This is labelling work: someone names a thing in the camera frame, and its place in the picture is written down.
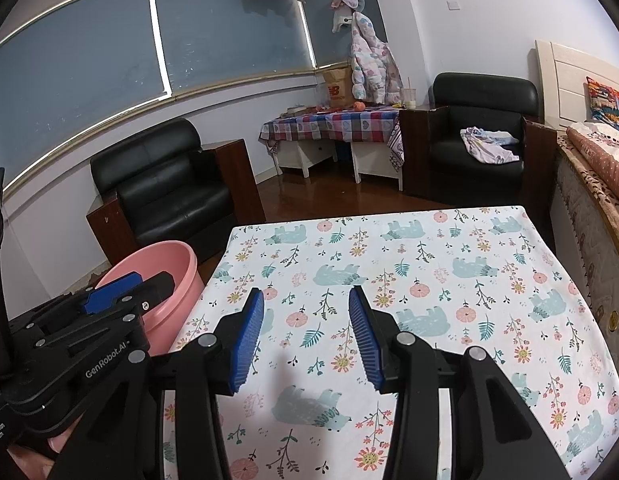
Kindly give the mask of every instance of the blue window blind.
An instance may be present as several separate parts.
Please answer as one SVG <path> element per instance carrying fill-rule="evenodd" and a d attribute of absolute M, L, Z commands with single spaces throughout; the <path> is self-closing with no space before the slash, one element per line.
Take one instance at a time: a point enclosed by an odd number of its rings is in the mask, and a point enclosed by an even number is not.
<path fill-rule="evenodd" d="M 163 94 L 149 0 L 77 0 L 0 46 L 0 166 L 9 182 L 117 112 Z"/>
<path fill-rule="evenodd" d="M 311 69 L 295 0 L 156 0 L 174 92 Z"/>
<path fill-rule="evenodd" d="M 318 66 L 346 61 L 352 46 L 352 27 L 341 27 L 337 33 L 332 33 L 334 20 L 332 1 L 307 0 L 304 4 L 309 36 Z M 363 14 L 371 19 L 379 40 L 387 41 L 378 0 L 365 0 Z"/>

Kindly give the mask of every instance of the pink trash can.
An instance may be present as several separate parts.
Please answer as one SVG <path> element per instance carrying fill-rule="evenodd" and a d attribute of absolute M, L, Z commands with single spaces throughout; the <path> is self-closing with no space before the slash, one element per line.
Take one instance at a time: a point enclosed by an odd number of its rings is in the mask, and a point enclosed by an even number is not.
<path fill-rule="evenodd" d="M 196 255 L 186 243 L 177 240 L 158 242 L 130 254 L 98 282 L 96 288 L 138 272 L 143 280 L 161 271 L 174 277 L 174 294 L 144 314 L 145 334 L 150 355 L 167 353 L 203 291 L 203 280 L 196 269 Z"/>

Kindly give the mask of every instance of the white headboard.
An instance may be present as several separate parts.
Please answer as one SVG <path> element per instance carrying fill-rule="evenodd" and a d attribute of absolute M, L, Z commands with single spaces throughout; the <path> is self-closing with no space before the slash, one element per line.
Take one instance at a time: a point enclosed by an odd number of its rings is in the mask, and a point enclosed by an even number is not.
<path fill-rule="evenodd" d="M 619 68 L 567 46 L 536 41 L 545 121 L 565 130 L 591 118 L 587 76 L 619 91 Z"/>

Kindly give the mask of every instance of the colorful pillow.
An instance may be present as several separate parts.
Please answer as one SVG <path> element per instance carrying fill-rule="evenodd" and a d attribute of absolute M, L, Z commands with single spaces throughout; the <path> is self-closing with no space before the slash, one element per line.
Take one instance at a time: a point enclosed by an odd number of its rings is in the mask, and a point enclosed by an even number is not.
<path fill-rule="evenodd" d="M 592 119 L 602 121 L 619 131 L 619 91 L 587 78 Z"/>

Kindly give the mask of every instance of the metal bolt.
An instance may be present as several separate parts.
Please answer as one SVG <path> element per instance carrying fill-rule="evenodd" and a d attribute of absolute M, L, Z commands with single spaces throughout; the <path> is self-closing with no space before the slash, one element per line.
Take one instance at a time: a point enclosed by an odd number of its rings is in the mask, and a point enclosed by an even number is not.
<path fill-rule="evenodd" d="M 396 341 L 404 346 L 411 346 L 416 342 L 416 336 L 411 332 L 399 332 Z"/>
<path fill-rule="evenodd" d="M 469 356 L 476 361 L 482 361 L 487 357 L 487 353 L 480 346 L 473 346 L 469 349 Z"/>
<path fill-rule="evenodd" d="M 142 350 L 132 350 L 127 356 L 127 360 L 132 364 L 142 363 L 144 359 L 145 352 Z"/>
<path fill-rule="evenodd" d="M 203 334 L 198 338 L 198 344 L 205 348 L 214 346 L 216 344 L 216 336 L 214 334 Z"/>

